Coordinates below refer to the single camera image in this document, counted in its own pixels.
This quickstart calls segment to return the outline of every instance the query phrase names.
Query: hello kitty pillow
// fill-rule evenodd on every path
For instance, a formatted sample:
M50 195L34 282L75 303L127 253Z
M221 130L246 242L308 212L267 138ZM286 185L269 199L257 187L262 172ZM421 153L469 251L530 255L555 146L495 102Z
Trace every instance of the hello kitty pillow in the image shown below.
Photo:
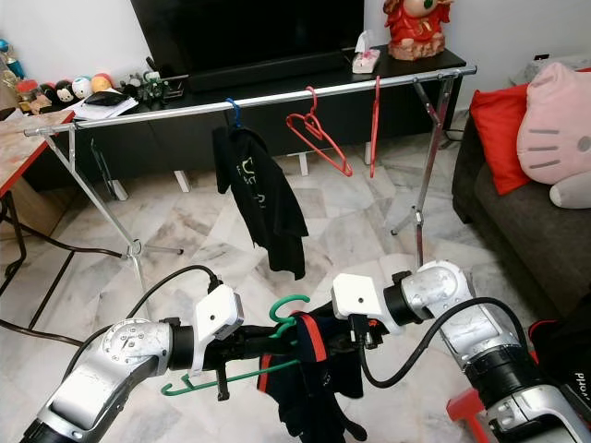
M591 174L591 73L574 72L560 63L540 71L527 88L517 156L524 173L540 183L556 185ZM572 199L572 185L569 190ZM589 191L587 186L581 189L582 197Z

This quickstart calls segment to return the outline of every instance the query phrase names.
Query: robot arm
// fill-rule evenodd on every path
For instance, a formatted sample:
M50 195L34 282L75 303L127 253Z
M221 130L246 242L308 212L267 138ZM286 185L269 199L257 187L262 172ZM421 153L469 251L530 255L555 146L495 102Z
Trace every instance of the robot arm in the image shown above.
M332 291L335 316L353 320L361 316L361 321L352 321L354 328L367 323L364 317L375 318L390 333L401 333L404 325L447 317L455 306L474 303L468 302L474 297L464 274L450 262L430 262L414 275L406 272L393 278L394 286L378 294L371 279L339 275ZM591 441L570 403L556 387L546 384L526 346L483 305L454 314L442 324L440 335L478 391L489 425L500 441ZM363 330L357 337L361 346L371 347ZM379 382L367 367L364 370L379 388L395 383L395 377L392 383Z
M365 348L377 347L379 340L374 339L380 337L375 330L368 333L368 318L379 320L392 334L402 333L404 325L435 318L434 327L440 326L457 364L477 389L500 441L591 442L591 434L561 392L545 384L527 353L525 338L516 338L477 303L460 269L443 261L428 263L414 275L397 274L394 286L383 294L369 277L349 274L339 275L332 290L334 314L353 325L362 363ZM241 327L242 317L240 298L221 285L197 304L192 327L181 327L178 320L130 318L117 323L45 403L21 443L100 441L131 390L167 368L190 368L191 375L216 370L218 399L226 400L227 361L293 351L289 342L269 338L273 328ZM398 379L410 366L399 371ZM367 365L364 371L380 388L396 382L378 382Z
M240 297L221 284L197 304L192 328L141 318L113 325L43 405L21 443L100 441L138 383L168 368L198 374L208 345L242 321Z

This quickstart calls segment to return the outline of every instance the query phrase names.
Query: television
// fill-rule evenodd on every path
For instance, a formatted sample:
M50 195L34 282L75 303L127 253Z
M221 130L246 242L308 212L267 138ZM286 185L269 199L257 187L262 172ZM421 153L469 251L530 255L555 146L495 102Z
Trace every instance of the television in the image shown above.
M156 66L198 89L343 66L363 0L132 0Z

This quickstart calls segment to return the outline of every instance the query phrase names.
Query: green hanger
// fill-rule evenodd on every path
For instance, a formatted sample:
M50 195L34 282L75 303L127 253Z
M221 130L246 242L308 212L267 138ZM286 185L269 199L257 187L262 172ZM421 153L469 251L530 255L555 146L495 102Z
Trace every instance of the green hanger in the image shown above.
M275 332L274 334L269 336L270 339L280 338L282 336L282 334L287 329L289 329L295 325L295 323L296 323L295 318L293 318L293 317L278 317L277 316L277 309L279 309L281 306L286 305L290 302L294 302L295 300L302 300L302 301L308 303L310 301L310 298L306 295L301 295L301 294L288 295L287 297L284 297L281 300L278 300L277 302L275 302L273 304L273 306L271 306L271 310L269 311L269 317L271 317L271 320L276 321L277 323L281 323L281 326L277 329L277 332ZM256 377L261 374L268 374L270 372L279 371L279 370L284 369L288 366L296 365L298 363L299 363L299 360L291 360L289 362L281 363L280 365L268 367L267 369L261 369L259 371L248 372L247 374L242 374L241 376L229 377L227 381L229 383L231 381L242 380L244 378ZM170 390L171 387L173 386L173 384L168 383L167 385L163 386L160 389L160 392L163 395L173 397L175 395L187 394L189 392L193 392L194 390L211 388L213 386L218 385L217 381L211 381L209 383L203 383L203 384L195 386L195 385L193 385L193 383L190 382L189 374L183 375L181 377L181 380L183 381L183 383L185 383L186 388L177 389L177 390Z
M273 306L271 306L271 310L269 311L269 317L271 317L271 320L276 321L277 323L281 323L282 325L277 329L277 332L269 336L270 339L279 339L287 329L296 325L296 319L293 317L277 316L277 309L279 309L283 305L294 302L295 300L302 300L306 303L309 303L310 297L308 297L307 295L296 293L294 295L288 295L287 297L278 300L273 304Z

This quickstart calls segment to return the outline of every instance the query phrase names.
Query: tile floor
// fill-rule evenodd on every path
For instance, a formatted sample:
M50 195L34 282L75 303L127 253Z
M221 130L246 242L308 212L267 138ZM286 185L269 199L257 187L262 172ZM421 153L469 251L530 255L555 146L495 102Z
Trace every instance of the tile floor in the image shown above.
M134 237L154 245L182 246L183 256L151 253L143 258L148 285L187 264L209 266L241 294L247 323L271 324L267 312L278 298L306 293L311 306L330 298L339 272L371 276L379 287L397 271L414 269L414 236L410 227L397 237L389 227L407 214L416 199L428 135L397 138L379 147L376 176L369 178L363 148L348 154L355 174L346 178L327 163L310 156L310 175L299 174L296 157L278 162L295 191L310 236L304 239L307 275L294 281L289 272L271 272L266 251L253 247L230 193L220 195L213 173L192 174L193 189L180 192L173 176L125 181L130 195L109 207ZM426 204L426 259L449 259L468 272L480 294L507 301L525 325L532 315L507 282L494 254L470 226L452 210L452 173L458 143L441 150ZM99 212L82 199L56 231L73 245L123 250L122 242ZM4 270L16 257L15 245L0 244ZM28 324L35 306L59 268L65 252L35 239L28 240L29 257L6 294L0 316ZM205 294L207 280L189 273L164 286L140 314L152 319L179 316L188 322L194 303ZM139 298L129 263L113 257L78 255L42 315L38 328L79 339L125 316ZM403 336L389 337L369 364L386 377L411 353L427 326L409 327ZM32 339L0 329L0 441L19 441L22 432L53 392L74 352L71 346ZM256 361L236 362L228 373L253 370ZM181 373L147 380L129 399L126 409L104 442L164 443L169 441L290 442L271 398L255 389L255 380L230 385L231 400L216 401L215 389L167 398L159 389L179 384ZM207 374L204 379L212 379ZM470 442L469 433L451 423L447 400L468 386L441 342L435 342L416 367L392 389L366 385L361 400L340 399L346 414L364 426L373 443Z

